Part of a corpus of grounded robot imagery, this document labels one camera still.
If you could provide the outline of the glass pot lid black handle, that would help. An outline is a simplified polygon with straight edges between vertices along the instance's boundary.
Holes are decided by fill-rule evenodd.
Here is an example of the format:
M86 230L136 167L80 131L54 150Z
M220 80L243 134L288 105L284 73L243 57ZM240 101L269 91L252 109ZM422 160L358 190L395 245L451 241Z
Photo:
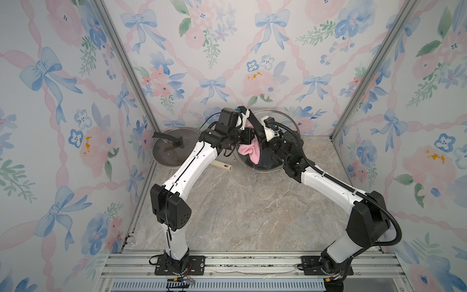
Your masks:
M279 122L294 131L300 133L298 124L287 114L273 110L263 109L254 111L253 115L261 121L263 118L273 118L276 122ZM280 170L283 167L283 162L275 154L272 153L271 149L262 148L262 146L254 141L254 145L238 145L234 152L235 158L245 168L258 172L258 173L270 173Z

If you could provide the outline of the pink cloth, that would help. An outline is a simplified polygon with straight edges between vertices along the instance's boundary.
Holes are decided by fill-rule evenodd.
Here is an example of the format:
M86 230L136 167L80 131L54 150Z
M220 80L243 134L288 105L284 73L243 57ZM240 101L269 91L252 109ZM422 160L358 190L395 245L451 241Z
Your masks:
M260 162L260 144L257 139L257 135L254 133L254 138L250 144L240 144L237 152L240 155L246 156L254 165L258 165Z

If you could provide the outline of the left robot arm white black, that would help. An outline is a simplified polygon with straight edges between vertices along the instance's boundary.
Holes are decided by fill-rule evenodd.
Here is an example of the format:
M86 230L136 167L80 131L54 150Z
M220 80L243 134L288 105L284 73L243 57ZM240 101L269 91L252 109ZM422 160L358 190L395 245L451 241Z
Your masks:
M192 215L187 203L192 187L222 150L233 150L239 143L253 140L253 131L246 128L251 117L251 110L245 107L222 109L219 120L199 134L194 148L175 174L163 185L155 184L151 188L152 211L165 232L164 257L172 265L188 261L185 227Z

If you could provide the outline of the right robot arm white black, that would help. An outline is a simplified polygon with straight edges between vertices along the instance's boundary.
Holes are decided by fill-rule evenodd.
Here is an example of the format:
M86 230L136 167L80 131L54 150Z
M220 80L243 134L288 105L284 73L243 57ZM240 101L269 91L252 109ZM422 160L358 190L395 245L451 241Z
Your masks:
M382 211L384 198L377 192L355 189L323 171L305 157L302 146L302 140L289 131L269 143L273 158L283 162L290 178L317 190L349 214L345 232L321 252L318 264L325 274L337 274L347 270L354 257L373 247L389 229L390 220Z

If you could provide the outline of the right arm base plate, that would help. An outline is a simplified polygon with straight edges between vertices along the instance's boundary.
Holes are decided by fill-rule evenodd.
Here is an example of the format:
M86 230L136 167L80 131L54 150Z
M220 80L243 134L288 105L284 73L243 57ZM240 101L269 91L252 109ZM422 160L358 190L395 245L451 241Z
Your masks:
M348 260L337 264L334 260L328 257L319 255L302 256L297 268L305 273L305 276L328 276L337 277L354 275L353 269L348 265Z

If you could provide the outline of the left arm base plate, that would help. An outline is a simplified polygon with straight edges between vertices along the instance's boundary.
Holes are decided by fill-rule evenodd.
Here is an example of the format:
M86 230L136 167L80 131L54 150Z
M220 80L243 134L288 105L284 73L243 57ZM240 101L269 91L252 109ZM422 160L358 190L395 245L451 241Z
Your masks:
M206 267L206 257L203 255L185 255L181 260L172 259L168 254L157 255L154 266L156 276L203 276Z

